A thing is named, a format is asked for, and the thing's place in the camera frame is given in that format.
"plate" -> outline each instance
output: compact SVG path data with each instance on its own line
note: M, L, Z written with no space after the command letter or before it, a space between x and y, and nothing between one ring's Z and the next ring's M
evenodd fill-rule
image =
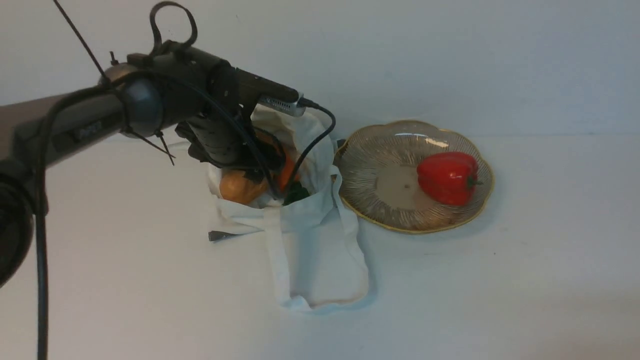
M478 162L483 184L464 206L440 204L418 186L418 164L449 151L465 152ZM469 139L417 120L359 129L338 149L333 163L342 174L344 203L360 217L402 233L434 233L466 224L482 212L493 191L491 167Z

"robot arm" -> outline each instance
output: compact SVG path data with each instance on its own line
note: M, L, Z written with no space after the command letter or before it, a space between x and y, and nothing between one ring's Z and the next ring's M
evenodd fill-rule
M113 83L137 72L147 76L124 81L117 86L118 95L96 90L94 96L63 108L49 137L47 166L118 132L149 137L179 124L179 134L192 143L189 153L197 154L194 157L200 161L220 168L262 170L255 149L249 146L253 142L268 170L278 172L283 159L256 137L250 115L257 104L263 104L300 116L305 111L298 103L301 95L201 50L181 49L181 45L167 41L156 55L130 54L126 63L112 61L105 74ZM179 79L189 87L167 79ZM208 94L222 109L213 108L194 88ZM29 248L40 128L52 106L64 97L0 107L0 286L16 271ZM235 125L228 121L229 116Z

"white wall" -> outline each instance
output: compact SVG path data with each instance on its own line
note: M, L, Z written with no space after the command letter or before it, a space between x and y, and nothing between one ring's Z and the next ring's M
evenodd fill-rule
M156 0L61 2L103 64L150 50ZM468 135L640 132L638 0L181 3L197 47L305 92L339 135L399 117ZM178 10L159 23L186 38ZM0 41L0 104L98 78L50 1L6 0Z

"gold rim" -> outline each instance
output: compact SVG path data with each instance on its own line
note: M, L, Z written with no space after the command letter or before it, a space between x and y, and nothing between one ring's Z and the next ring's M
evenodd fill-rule
M489 170L489 174L491 174L491 187L489 188L489 192L486 194L486 197L484 197L484 201L482 203L482 205L480 206L480 210L475 213L475 215L473 215L472 217L461 221L457 224L454 225L447 225L447 226L443 226L440 227L438 229L432 229L432 230L407 230L407 229L400 229L399 227L393 227L393 226L389 226L387 224L383 224L377 220L374 220L370 217L368 217L367 215L361 213L359 210L357 210L353 205L351 205L343 196L342 194L340 195L340 199L342 199L342 202L349 208L351 209L354 213L356 213L359 217L363 218L364 220L376 224L378 226L382 226L387 230L392 230L392 231L397 231L399 233L404 233L404 234L432 234L432 233L439 233L440 231L446 231L446 230L451 230L454 229L456 227L462 226L467 224L468 222L470 222L471 220L477 218L485 209L486 207L486 203L489 201L489 198L491 197L491 194L493 193L493 187L495 186L495 175L493 174L493 169L491 168L491 165L483 158L482 154L480 153L480 150L478 149L478 146L475 145L475 143L471 140L469 140L466 136L457 133L455 131L449 130L449 129L441 129L437 126L434 126L432 124L429 124L428 122L424 122L424 121L419 121L419 120L411 120L411 119L404 119L404 120L397 120L397 121L393 121L393 122L389 122L388 124L376 124L376 125L369 125L369 126L365 126L365 127L361 127L360 129L356 130L353 132L353 134L349 135L349 137L347 138L347 140L344 141L344 144L342 144L342 146L340 146L336 151L335 154L333 155L333 160L335 162L335 157L340 153L340 151L342 151L347 144L349 143L349 140L351 139L351 137L353 137L353 135L355 135L357 132L362 131L364 129L369 129L371 127L380 127L380 126L389 126L389 125L394 125L394 124L398 124L400 122L420 122L422 124L426 124L429 126L433 126L436 129L438 129L439 131L444 131L446 133L452 133L452 134L456 134L458 136L460 136L461 138L465 139L466 141L468 141L471 145L473 145L476 150L478 151L478 155L480 157L480 160L484 161L484 163L486 164L487 169Z

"cloth bag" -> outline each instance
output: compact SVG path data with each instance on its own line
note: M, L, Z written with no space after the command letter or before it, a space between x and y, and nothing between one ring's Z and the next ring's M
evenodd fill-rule
M298 152L325 130L311 114L293 118L259 109L252 118L255 127ZM357 241L358 219L339 197L342 176L333 165L334 151L335 144L326 137L309 152L300 181L311 195L287 206L268 194L249 206L224 200L218 190L221 170L208 168L210 240L220 239L211 238L212 234L263 232L276 301L293 311L340 308L362 300L369 291L369 271ZM297 276L296 271L302 270L296 269L304 268L305 262L314 264L306 271L311 274Z

